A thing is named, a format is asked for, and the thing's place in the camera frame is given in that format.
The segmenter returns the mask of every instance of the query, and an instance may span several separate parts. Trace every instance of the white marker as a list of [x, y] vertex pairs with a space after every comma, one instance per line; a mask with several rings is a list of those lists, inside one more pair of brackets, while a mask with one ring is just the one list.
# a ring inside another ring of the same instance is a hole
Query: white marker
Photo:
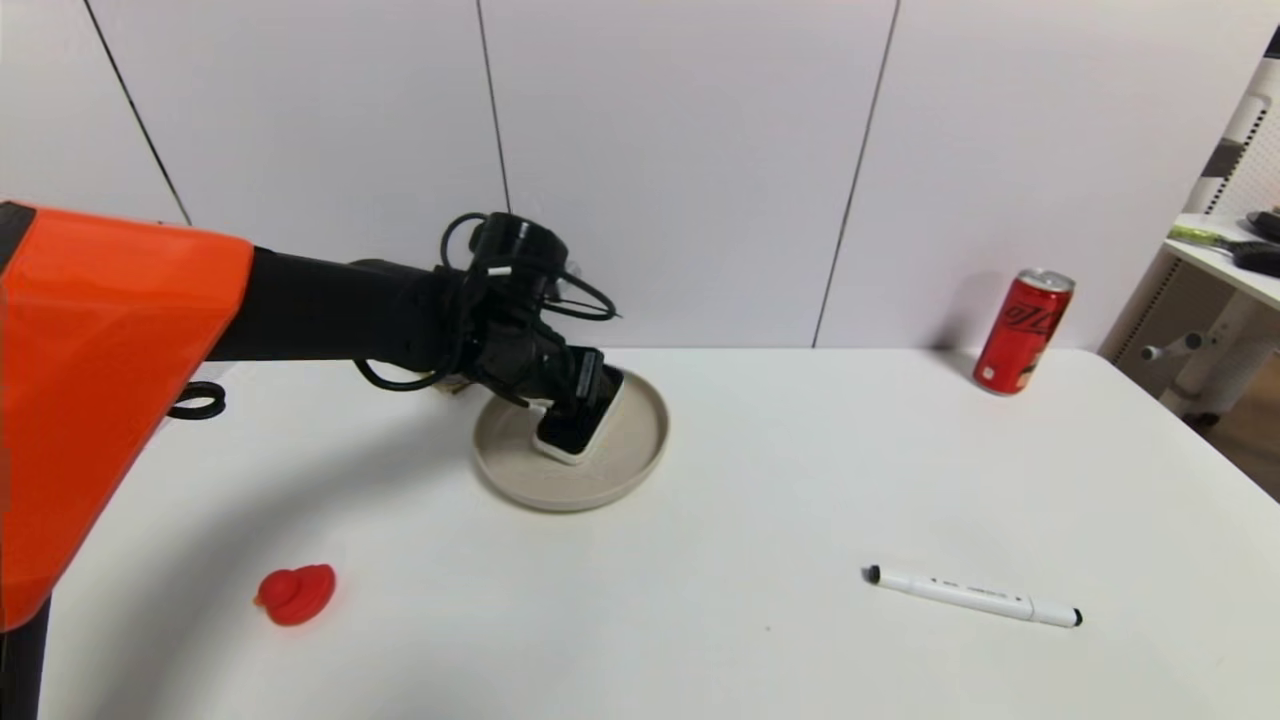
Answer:
[[927, 597], [938, 602], [948, 602], [960, 607], [995, 612], [1005, 618], [1018, 620], [1030, 620], [1057, 625], [1060, 628], [1075, 628], [1084, 621], [1080, 611], [1061, 602], [1047, 602], [1032, 600], [1020, 593], [988, 591], [965, 583], [954, 583], [942, 578], [910, 578], [906, 575], [893, 575], [881, 570], [879, 565], [867, 569], [867, 579], [873, 585], [882, 585], [890, 589], [905, 592], [919, 597]]

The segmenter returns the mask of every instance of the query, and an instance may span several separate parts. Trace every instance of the pegboard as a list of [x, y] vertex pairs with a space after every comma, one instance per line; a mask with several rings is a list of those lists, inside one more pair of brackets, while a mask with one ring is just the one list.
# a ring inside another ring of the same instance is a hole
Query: pegboard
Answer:
[[1226, 178], [1202, 178], [1188, 202], [1188, 211], [1239, 218], [1280, 204], [1276, 99], [1280, 99], [1280, 60], [1265, 59], [1224, 133], [1244, 143], [1244, 155]]

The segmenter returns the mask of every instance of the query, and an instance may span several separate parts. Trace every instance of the soda can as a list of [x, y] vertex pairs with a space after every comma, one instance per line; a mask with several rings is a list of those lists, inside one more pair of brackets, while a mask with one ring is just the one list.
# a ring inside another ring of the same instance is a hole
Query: soda can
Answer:
[[1021, 392], [1074, 293], [1075, 281], [1061, 273], [1039, 268], [1018, 273], [973, 369], [973, 379], [1001, 395]]

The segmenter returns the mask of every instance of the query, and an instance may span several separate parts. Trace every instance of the red toy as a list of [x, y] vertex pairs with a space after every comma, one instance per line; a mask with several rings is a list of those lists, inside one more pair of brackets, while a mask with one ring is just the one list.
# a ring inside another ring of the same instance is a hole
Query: red toy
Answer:
[[276, 625], [301, 625], [324, 610], [337, 584], [338, 577], [329, 565], [276, 570], [262, 578], [253, 605], [265, 607]]

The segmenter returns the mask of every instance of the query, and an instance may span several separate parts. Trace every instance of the beige plate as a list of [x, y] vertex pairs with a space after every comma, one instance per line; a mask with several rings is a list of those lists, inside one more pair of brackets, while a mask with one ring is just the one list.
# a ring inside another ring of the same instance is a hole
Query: beige plate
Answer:
[[541, 413], [490, 400], [474, 436], [480, 471], [516, 502], [558, 512], [593, 510], [635, 489], [662, 459], [671, 419], [652, 384], [625, 374], [618, 406], [580, 465], [566, 465], [534, 448]]

